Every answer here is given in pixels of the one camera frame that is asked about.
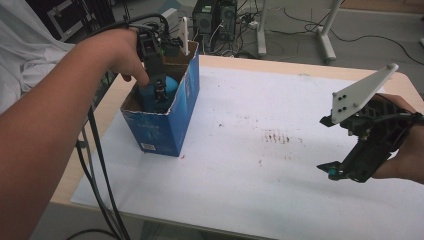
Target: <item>paper sheet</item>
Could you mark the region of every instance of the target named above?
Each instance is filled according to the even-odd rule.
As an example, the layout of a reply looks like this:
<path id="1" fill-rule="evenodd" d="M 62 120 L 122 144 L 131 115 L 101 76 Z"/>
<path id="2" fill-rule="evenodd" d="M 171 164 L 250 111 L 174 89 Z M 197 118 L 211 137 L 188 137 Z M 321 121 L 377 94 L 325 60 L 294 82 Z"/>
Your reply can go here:
<path id="1" fill-rule="evenodd" d="M 102 144 L 121 211 L 272 239 L 422 239 L 421 185 L 316 168 L 355 145 L 319 123 L 351 81 L 201 67 L 200 83 L 178 158 L 141 152 L 117 112 Z M 72 202 L 97 206 L 85 178 Z"/>

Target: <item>person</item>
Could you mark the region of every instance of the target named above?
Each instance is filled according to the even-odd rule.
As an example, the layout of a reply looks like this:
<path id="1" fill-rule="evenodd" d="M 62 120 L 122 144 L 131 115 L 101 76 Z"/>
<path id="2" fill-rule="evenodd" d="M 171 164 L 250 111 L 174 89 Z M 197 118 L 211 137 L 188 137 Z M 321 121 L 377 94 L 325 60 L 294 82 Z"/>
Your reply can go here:
<path id="1" fill-rule="evenodd" d="M 28 94 L 0 115 L 0 233 L 28 239 L 53 195 L 84 124 L 101 76 L 108 70 L 148 76 L 136 54 L 136 33 L 109 30 L 77 44 Z M 403 98 L 395 104 L 415 110 Z M 375 178 L 424 184 L 424 126 L 415 125 L 399 153 Z"/>
<path id="2" fill-rule="evenodd" d="M 397 106 L 417 111 L 401 96 L 384 94 Z M 415 124 L 409 131 L 395 157 L 387 160 L 374 173 L 373 178 L 402 178 L 424 184 L 424 125 Z"/>

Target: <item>table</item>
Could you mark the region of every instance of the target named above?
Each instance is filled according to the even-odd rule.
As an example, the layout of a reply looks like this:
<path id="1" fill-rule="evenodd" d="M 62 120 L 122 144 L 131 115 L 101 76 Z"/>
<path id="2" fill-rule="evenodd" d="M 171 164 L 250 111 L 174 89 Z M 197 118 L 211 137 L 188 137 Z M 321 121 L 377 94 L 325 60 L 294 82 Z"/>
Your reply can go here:
<path id="1" fill-rule="evenodd" d="M 345 80 L 359 80 L 363 77 L 371 74 L 374 71 L 370 70 L 357 70 L 357 69 L 345 69 L 345 68 L 334 68 L 334 67 L 322 67 L 302 64 L 291 64 L 291 63 L 279 63 L 279 62 L 267 62 L 247 59 L 230 59 L 230 58 L 218 58 L 211 56 L 201 56 L 200 65 L 208 67 L 218 67 L 224 69 L 240 69 L 246 71 L 257 71 L 257 72 L 271 72 L 271 73 L 283 73 L 283 74 L 294 74 L 294 75 L 309 75 L 316 77 L 325 77 L 330 79 L 345 79 Z M 111 122 L 116 110 L 119 108 L 122 100 L 127 95 L 132 84 L 127 84 L 124 81 L 117 80 L 112 85 L 110 91 L 105 96 L 103 102 L 99 105 L 96 110 L 96 117 L 100 133 L 103 133 L 109 123 Z M 400 73 L 393 75 L 385 85 L 385 90 L 388 93 L 399 94 L 416 107 L 418 111 L 424 111 L 424 104 L 416 90 L 414 89 L 408 78 Z M 81 207 L 80 205 L 70 202 L 70 198 L 78 185 L 81 176 L 83 175 L 82 170 L 79 166 L 79 162 L 75 154 L 72 155 L 65 174 L 60 182 L 57 191 L 55 192 L 51 202 L 56 204 L 64 204 L 67 206 Z M 202 229 L 208 229 L 213 231 L 229 232 L 240 236 L 254 236 L 261 237 L 262 235 L 246 234 L 243 232 L 229 231 L 208 228 L 208 226 L 196 226 L 195 224 L 187 224 L 187 222 L 176 222 L 172 219 L 165 220 L 165 222 L 171 222 L 174 224 L 191 225 L 193 227 L 199 227 Z"/>

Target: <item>open box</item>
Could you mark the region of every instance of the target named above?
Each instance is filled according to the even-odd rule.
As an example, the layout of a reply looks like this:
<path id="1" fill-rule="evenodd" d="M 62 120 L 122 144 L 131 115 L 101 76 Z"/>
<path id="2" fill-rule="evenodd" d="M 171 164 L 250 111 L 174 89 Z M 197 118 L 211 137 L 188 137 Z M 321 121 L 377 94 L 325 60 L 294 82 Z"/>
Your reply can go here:
<path id="1" fill-rule="evenodd" d="M 144 152 L 179 156 L 185 134 L 199 94 L 198 44 L 189 42 L 190 54 L 164 57 L 166 74 L 179 85 L 174 101 L 166 113 L 143 112 L 138 87 L 134 85 L 121 106 L 135 140 Z"/>

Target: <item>floor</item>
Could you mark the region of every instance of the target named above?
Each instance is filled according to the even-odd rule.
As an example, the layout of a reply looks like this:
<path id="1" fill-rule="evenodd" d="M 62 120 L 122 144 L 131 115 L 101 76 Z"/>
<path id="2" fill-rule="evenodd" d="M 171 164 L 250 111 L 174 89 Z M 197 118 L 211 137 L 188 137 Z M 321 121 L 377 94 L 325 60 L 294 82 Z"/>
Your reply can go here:
<path id="1" fill-rule="evenodd" d="M 196 0 L 127 0 L 131 17 L 148 12 L 162 13 L 170 7 L 178 9 L 180 17 L 190 17 L 195 2 Z M 259 10 L 261 10 L 261 2 L 261 0 L 257 1 Z M 319 22 L 328 11 L 320 9 L 285 10 L 278 5 L 278 2 L 271 2 L 265 25 L 268 54 L 263 57 L 257 56 L 255 30 L 248 29 L 242 35 L 243 50 L 249 52 L 253 57 L 266 61 L 373 70 L 380 69 L 388 63 L 396 63 L 400 66 L 398 71 L 406 74 L 417 91 L 424 97 L 424 81 L 422 79 L 424 76 L 424 67 L 422 66 L 424 62 L 424 47 L 419 43 L 420 38 L 424 37 L 424 22 L 421 20 L 421 15 L 341 10 L 332 26 L 332 30 L 338 37 L 334 33 L 329 34 L 337 60 L 326 63 L 321 46 L 314 33 L 287 33 L 304 31 L 307 24 L 294 20 L 289 16 Z M 254 1 L 248 1 L 245 6 L 242 8 L 242 12 L 256 11 Z M 122 19 L 124 10 L 120 0 L 117 0 L 113 11 L 117 20 Z M 339 39 L 352 40 L 361 36 L 373 37 L 361 38 L 353 42 Z M 411 60 L 399 44 L 412 58 L 421 63 Z M 220 53 L 229 57 L 231 53 L 225 54 L 224 50 L 226 48 L 223 48 Z M 65 216 L 63 221 L 59 222 L 56 220 L 63 219 L 63 216 Z M 87 215 L 74 210 L 63 210 L 61 206 L 49 206 L 31 239 L 64 238 L 63 236 L 69 236 L 70 233 L 76 232 L 78 229 L 91 226 L 98 227 L 98 222 L 101 222 L 101 216 L 96 213 Z M 126 223 L 129 225 L 132 236 L 135 236 L 134 239 L 138 239 L 143 223 L 134 219 L 128 219 Z M 156 230 L 153 235 L 149 236 L 150 238 L 145 239 L 241 239 L 170 225 L 162 225 Z M 78 239 L 92 239 L 94 237 L 95 239 L 110 239 L 102 235 L 87 235 L 86 237 Z"/>

